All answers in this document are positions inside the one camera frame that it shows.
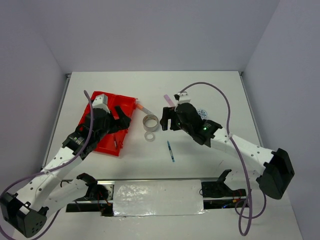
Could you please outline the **red pen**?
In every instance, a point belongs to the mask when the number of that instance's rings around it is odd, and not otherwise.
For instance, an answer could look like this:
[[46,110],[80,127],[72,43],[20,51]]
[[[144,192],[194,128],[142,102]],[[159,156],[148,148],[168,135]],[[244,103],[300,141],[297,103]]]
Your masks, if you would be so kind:
[[115,133],[112,134],[112,137],[113,137],[114,147],[117,150],[118,149],[118,144],[117,144],[117,139],[116,139]]

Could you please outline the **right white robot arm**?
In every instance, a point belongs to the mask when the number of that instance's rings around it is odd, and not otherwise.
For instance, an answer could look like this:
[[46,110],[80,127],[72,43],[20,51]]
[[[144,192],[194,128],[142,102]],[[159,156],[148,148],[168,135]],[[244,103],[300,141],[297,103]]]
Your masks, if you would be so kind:
[[240,158],[246,166],[257,172],[256,182],[259,189],[272,199],[280,200],[283,197],[295,175],[286,150],[263,148],[228,133],[221,124],[202,119],[190,103],[164,107],[160,125],[163,131],[183,130],[201,146],[205,145]]

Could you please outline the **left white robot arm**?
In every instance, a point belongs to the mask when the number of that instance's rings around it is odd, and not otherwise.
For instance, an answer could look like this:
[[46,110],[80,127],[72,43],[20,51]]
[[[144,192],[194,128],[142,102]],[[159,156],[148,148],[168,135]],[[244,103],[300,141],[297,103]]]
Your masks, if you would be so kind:
[[67,136],[53,159],[40,172],[24,177],[27,184],[16,193],[5,189],[0,197],[3,219],[26,238],[38,239],[47,219],[69,202],[97,196],[97,180],[81,173],[65,187],[56,189],[63,178],[97,148],[106,136],[126,130],[131,119],[115,107],[115,118],[107,107],[93,107],[84,122]]

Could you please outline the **large clear tape roll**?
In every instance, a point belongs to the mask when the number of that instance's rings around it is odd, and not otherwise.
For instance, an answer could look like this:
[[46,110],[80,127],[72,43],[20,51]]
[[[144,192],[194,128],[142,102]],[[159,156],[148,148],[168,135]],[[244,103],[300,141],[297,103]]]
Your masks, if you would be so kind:
[[143,128],[147,132],[155,132],[159,127],[159,119],[154,114],[146,115],[142,120]]

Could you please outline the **blue white bottle far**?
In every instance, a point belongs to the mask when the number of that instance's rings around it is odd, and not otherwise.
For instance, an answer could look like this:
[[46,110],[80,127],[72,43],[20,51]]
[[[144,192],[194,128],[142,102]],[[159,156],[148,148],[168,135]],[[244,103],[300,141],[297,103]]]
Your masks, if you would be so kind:
[[206,119],[208,116],[207,111],[202,108],[197,109],[197,113],[201,117],[202,120]]

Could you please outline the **orange capped highlighter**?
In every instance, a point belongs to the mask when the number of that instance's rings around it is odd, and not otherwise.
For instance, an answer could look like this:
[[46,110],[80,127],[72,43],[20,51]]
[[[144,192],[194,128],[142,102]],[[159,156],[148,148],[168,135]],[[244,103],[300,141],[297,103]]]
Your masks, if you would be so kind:
[[153,113],[148,110],[147,108],[145,108],[144,106],[142,106],[141,104],[137,104],[136,107],[141,110],[142,112],[144,112],[146,115],[153,115]]

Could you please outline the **small clear tape roll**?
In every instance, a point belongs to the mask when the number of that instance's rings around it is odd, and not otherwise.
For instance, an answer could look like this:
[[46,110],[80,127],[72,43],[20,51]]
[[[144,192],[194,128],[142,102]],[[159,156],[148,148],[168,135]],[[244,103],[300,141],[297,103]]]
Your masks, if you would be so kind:
[[147,131],[144,134],[144,138],[147,142],[153,142],[155,140],[155,135],[153,132]]

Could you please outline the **pink highlighter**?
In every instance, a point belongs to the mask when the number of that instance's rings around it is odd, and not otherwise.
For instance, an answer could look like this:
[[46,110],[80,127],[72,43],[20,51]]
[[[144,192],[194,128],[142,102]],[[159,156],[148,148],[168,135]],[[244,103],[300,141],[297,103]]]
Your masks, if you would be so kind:
[[164,99],[166,100],[166,102],[168,103],[168,105],[170,107],[174,107],[175,106],[175,103],[172,101],[172,99],[167,94],[165,94],[163,97],[164,97]]

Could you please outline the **red compartment organizer tray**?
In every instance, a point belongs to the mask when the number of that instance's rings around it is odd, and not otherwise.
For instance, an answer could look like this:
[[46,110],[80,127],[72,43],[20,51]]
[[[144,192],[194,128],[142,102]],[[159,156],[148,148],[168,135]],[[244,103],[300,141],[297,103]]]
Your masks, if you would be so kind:
[[[109,108],[109,113],[112,112],[112,115],[115,119],[118,118],[117,113],[115,112],[115,106],[120,106],[123,112],[132,120],[132,115],[136,109],[136,99],[134,97],[118,95],[114,93],[102,92],[102,91],[94,91],[91,96],[91,104],[93,103],[96,96],[105,94],[108,97],[107,106]],[[81,124],[86,116],[86,114],[90,113],[91,118],[93,118],[93,108],[90,108],[89,105],[86,106],[83,115],[80,119],[79,124]],[[112,134],[105,135],[101,140],[91,140],[91,134],[89,137],[88,144],[82,152],[82,156],[88,154],[89,152],[95,151],[97,153],[108,154],[118,157],[120,155],[120,151],[124,145],[124,139],[129,132],[128,129],[120,130],[115,134],[117,141],[117,150],[115,149],[115,144],[113,140]],[[75,147],[75,150],[78,151],[86,142],[88,136],[83,137],[79,133],[79,125],[76,127],[74,133],[72,133],[69,137],[70,142]]]

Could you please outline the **blue crayon pen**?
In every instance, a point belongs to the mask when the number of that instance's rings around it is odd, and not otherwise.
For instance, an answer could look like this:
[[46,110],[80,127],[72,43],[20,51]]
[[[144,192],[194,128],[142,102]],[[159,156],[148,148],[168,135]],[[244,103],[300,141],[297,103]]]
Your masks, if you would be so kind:
[[170,154],[171,160],[174,163],[175,162],[175,158],[174,158],[174,155],[173,155],[171,144],[170,144],[170,142],[168,140],[167,140],[167,146],[168,146],[168,150],[169,150],[169,154]]

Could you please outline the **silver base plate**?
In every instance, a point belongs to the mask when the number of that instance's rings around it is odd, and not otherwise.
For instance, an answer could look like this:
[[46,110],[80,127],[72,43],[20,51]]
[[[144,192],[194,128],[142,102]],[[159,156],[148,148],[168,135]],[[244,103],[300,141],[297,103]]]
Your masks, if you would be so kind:
[[216,179],[99,181],[99,185],[94,197],[78,198],[65,211],[102,217],[193,216],[231,209],[247,197],[245,189],[231,189]]

